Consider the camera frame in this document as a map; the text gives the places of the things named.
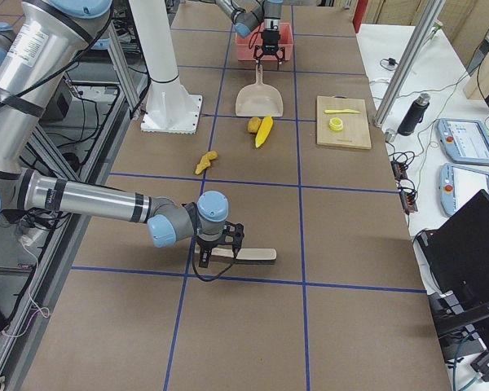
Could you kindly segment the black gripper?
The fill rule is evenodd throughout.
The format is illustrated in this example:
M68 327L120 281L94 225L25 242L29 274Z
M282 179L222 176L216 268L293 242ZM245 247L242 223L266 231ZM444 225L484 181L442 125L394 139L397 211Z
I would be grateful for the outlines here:
M219 245L232 246L233 257L238 257L242 248L242 241L245 237L244 225L226 221L222 226L222 231L214 235L201 234L196 237L199 248L199 267L208 268L212 249Z
M260 32L262 43L256 45L256 49L253 52L253 59L256 64L256 68L261 66L263 56L275 56L277 58L277 68L284 62L285 53L284 48L279 46L280 43L280 31L276 29L266 29Z

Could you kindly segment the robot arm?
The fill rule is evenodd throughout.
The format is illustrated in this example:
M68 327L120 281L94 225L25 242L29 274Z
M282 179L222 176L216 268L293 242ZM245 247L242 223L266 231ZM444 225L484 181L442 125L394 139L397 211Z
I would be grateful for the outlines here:
M214 2L231 20L240 37L247 38L256 28L263 27L260 32L262 44L253 49L253 58L258 64L264 56L274 56L277 67L285 61L285 49L279 47L282 0L259 1L251 11L246 11L230 0Z
M110 24L109 1L25 1L25 21L0 67L0 211L44 209L144 223L164 248L194 238L200 266L218 246L237 261L244 227L228 221L228 201L207 191L194 203L73 182L23 169L19 157L46 111L63 73L89 50Z

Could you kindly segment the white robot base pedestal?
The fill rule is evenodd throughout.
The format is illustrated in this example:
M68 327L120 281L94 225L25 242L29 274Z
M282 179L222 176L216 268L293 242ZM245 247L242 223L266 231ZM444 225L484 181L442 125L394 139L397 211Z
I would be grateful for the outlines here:
M194 134L203 98L180 81L165 3L134 0L130 8L151 81L141 130Z

